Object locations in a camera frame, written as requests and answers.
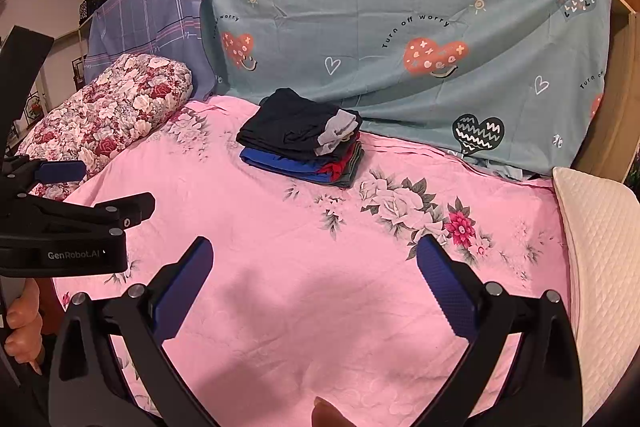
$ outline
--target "finger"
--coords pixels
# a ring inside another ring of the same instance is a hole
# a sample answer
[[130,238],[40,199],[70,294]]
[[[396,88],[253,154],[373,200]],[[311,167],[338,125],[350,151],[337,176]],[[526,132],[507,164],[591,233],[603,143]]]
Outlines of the finger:
[[28,351],[27,353],[23,353],[21,355],[18,355],[15,358],[15,361],[18,363],[36,363],[35,360],[38,358],[38,355],[40,354],[40,349],[32,349],[31,351]]
[[40,364],[37,362],[29,362],[29,364],[31,365],[31,368],[40,376],[42,376],[42,370],[40,368]]
[[312,427],[355,427],[327,400],[316,397],[311,413]]
[[40,288],[33,279],[24,283],[22,295],[9,306],[6,322],[12,330],[17,330],[33,322],[40,307]]
[[37,350],[35,356],[32,359],[26,360],[26,362],[35,360],[42,347],[41,331],[42,317],[40,317],[40,314],[37,314],[33,321],[9,335],[4,343],[4,350],[11,357],[26,355]]

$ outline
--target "sun doodle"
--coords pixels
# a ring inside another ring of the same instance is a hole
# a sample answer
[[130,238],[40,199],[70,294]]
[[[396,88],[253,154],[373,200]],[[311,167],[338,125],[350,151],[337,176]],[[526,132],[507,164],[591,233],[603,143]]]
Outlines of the sun doodle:
[[485,11],[486,12],[486,3],[484,2],[485,0],[476,0],[475,3],[470,4],[469,7],[470,8],[475,8],[476,9],[476,15],[478,15],[478,12],[480,10]]

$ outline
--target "stack of folded clothes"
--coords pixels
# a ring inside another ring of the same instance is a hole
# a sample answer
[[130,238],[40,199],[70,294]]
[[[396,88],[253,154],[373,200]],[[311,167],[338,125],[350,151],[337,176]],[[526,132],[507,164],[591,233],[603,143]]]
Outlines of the stack of folded clothes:
[[278,89],[236,137],[244,145],[242,161],[320,185],[350,188],[362,159],[357,111],[302,98]]

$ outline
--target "pink bed sheet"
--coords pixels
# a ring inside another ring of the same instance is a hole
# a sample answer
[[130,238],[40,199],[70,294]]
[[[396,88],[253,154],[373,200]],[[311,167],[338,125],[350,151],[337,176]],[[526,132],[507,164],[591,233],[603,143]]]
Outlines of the pink bed sheet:
[[[156,211],[127,232],[126,272],[55,281],[65,306],[78,291],[120,295],[207,237],[214,269],[164,348],[223,427],[309,425],[315,396],[360,427],[411,425],[466,347],[412,259],[424,233],[485,282],[534,297],[553,288],[569,305],[551,181],[508,182],[429,146],[362,134],[353,188],[298,182],[239,159],[236,132],[256,110],[226,96],[190,102],[76,190],[67,201],[88,205],[148,190]],[[136,399],[154,410],[114,343]],[[478,410],[495,400],[515,347]]]

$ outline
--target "floral pillow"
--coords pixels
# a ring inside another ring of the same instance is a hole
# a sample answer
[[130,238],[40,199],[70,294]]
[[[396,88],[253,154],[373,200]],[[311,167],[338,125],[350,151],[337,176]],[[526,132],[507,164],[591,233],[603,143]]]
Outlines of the floral pillow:
[[18,154],[82,160],[80,182],[37,185],[32,194],[62,201],[135,140],[164,124],[191,94],[191,71],[153,55],[120,56],[95,82],[51,111],[31,130]]

